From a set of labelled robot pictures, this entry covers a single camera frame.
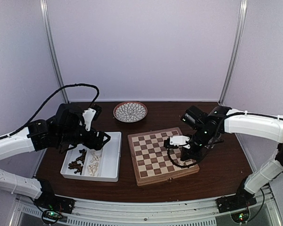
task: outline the patterned bowl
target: patterned bowl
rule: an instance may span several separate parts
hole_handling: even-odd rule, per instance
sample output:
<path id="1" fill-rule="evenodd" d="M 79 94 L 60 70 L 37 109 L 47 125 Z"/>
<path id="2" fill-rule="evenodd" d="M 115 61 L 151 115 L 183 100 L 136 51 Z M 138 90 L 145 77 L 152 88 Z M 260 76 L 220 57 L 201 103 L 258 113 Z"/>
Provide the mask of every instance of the patterned bowl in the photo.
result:
<path id="1" fill-rule="evenodd" d="M 122 122 L 136 122 L 146 117 L 148 110 L 140 102 L 128 101 L 118 104 L 114 110 L 114 117 Z"/>

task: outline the wooden chessboard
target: wooden chessboard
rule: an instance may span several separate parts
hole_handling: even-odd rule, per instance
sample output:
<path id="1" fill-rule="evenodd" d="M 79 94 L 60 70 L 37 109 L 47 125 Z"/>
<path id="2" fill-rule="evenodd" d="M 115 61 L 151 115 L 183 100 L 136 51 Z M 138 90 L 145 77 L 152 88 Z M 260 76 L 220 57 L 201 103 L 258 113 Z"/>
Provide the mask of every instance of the wooden chessboard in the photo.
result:
<path id="1" fill-rule="evenodd" d="M 139 133 L 128 136 L 133 167 L 138 186 L 154 184 L 157 182 L 183 177 L 197 173 L 199 166 L 179 168 L 172 164 L 164 148 L 164 140 L 170 136 L 182 135 L 179 128 L 157 130 L 147 133 Z M 172 159 L 179 164 L 180 149 L 171 149 Z M 193 160 L 185 161 L 188 165 Z"/>

